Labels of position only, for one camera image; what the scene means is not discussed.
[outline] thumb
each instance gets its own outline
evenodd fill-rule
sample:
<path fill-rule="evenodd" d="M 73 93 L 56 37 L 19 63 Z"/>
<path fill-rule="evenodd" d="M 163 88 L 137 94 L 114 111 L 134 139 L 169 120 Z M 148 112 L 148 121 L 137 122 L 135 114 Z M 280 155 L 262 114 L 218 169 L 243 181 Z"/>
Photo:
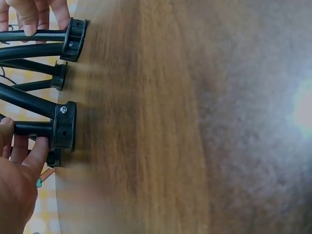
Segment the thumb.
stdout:
<path fill-rule="evenodd" d="M 25 35 L 32 36 L 36 33 L 39 22 L 39 13 L 34 0 L 6 0 L 12 6 L 19 20 L 22 22 Z"/>
<path fill-rule="evenodd" d="M 12 141 L 14 122 L 10 118 L 3 118 L 0 122 L 0 149 Z"/>

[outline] black plastic rod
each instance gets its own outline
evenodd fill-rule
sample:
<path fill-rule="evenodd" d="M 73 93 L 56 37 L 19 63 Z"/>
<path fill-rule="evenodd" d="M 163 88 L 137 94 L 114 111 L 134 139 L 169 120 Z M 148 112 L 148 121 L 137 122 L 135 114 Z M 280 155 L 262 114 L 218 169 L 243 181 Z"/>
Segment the black plastic rod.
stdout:
<path fill-rule="evenodd" d="M 0 62 L 24 58 L 59 56 L 62 54 L 62 50 L 63 43 L 6 47 L 0 49 Z"/>
<path fill-rule="evenodd" d="M 3 83 L 0 83 L 0 99 L 41 116 L 46 116 L 50 119 L 55 118 L 55 103 Z"/>
<path fill-rule="evenodd" d="M 5 116 L 3 114 L 0 114 L 0 121 L 5 118 Z M 33 140 L 33 141 L 36 141 L 36 136 L 29 136 L 29 139 Z"/>
<path fill-rule="evenodd" d="M 26 36 L 23 30 L 0 32 L 0 41 L 64 41 L 65 30 L 38 30 L 33 36 Z"/>
<path fill-rule="evenodd" d="M 15 84 L 12 87 L 22 90 L 24 92 L 33 91 L 33 90 L 40 90 L 40 89 L 49 89 L 51 88 L 51 80 L 41 80 L 41 81 L 34 81 L 24 84 Z"/>
<path fill-rule="evenodd" d="M 0 65 L 3 67 L 45 73 L 45 74 L 52 75 L 52 76 L 59 75 L 61 73 L 61 67 L 58 65 L 50 66 L 50 65 L 39 63 L 39 62 L 30 61 L 27 59 L 15 59 L 15 60 L 9 60 L 9 61 L 2 61 L 0 62 Z"/>
<path fill-rule="evenodd" d="M 15 121 L 14 125 L 14 134 L 16 135 L 50 137 L 53 134 L 51 122 Z"/>

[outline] wood grain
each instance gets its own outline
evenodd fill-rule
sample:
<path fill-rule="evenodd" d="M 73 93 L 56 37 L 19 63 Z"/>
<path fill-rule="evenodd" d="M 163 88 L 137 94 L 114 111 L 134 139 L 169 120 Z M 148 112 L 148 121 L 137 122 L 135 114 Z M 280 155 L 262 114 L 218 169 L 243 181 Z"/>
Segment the wood grain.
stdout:
<path fill-rule="evenodd" d="M 81 0 L 62 233 L 312 231 L 312 1 Z"/>

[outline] metal screw head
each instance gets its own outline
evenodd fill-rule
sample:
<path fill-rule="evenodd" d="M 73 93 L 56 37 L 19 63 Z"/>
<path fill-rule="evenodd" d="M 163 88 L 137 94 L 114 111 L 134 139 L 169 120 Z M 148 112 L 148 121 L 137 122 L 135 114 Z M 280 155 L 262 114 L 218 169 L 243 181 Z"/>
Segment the metal screw head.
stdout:
<path fill-rule="evenodd" d="M 62 114 L 66 114 L 67 113 L 67 107 L 66 106 L 62 106 L 60 108 L 60 111 L 61 111 Z"/>

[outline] checkered tablecloth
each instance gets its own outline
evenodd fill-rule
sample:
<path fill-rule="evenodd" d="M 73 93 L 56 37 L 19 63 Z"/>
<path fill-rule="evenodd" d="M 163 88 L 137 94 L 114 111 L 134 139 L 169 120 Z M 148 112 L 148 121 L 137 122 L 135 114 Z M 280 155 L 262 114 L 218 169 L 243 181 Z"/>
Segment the checkered tablecloth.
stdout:
<path fill-rule="evenodd" d="M 73 16 L 77 0 L 69 0 L 68 5 L 70 8 L 70 13 Z M 54 15 L 51 12 L 50 16 L 51 29 L 57 29 L 57 22 Z M 10 9 L 10 24 L 17 24 L 15 11 Z M 19 45 L 21 42 L 10 43 L 9 45 L 0 44 L 0 47 L 14 46 Z M 38 61 L 41 63 L 55 65 L 57 57 L 48 57 L 48 58 L 34 58 L 33 61 Z M 49 75 L 34 73 L 29 71 L 22 71 L 17 69 L 7 69 L 5 68 L 5 75 L 12 79 L 17 84 L 26 83 L 37 80 L 50 79 Z M 12 85 L 9 81 L 0 77 L 0 82 L 5 84 Z M 30 92 L 33 95 L 38 97 L 57 102 L 58 92 L 55 89 L 46 89 Z M 26 111 L 22 108 L 14 106 L 12 104 L 6 103 L 0 100 L 0 112 L 8 117 L 11 117 L 14 120 L 47 120 L 45 117 L 39 116 L 35 113 Z M 33 142 L 30 141 L 30 148 L 33 146 Z M 45 172 L 48 168 L 45 166 L 42 173 Z M 43 183 L 42 186 L 38 188 L 38 199 L 36 202 L 35 212 L 31 220 L 26 225 L 25 234 L 59 234 L 59 218 L 57 210 L 57 201 L 56 201 L 56 190 L 55 190 L 55 175 L 52 174 L 49 176 Z"/>

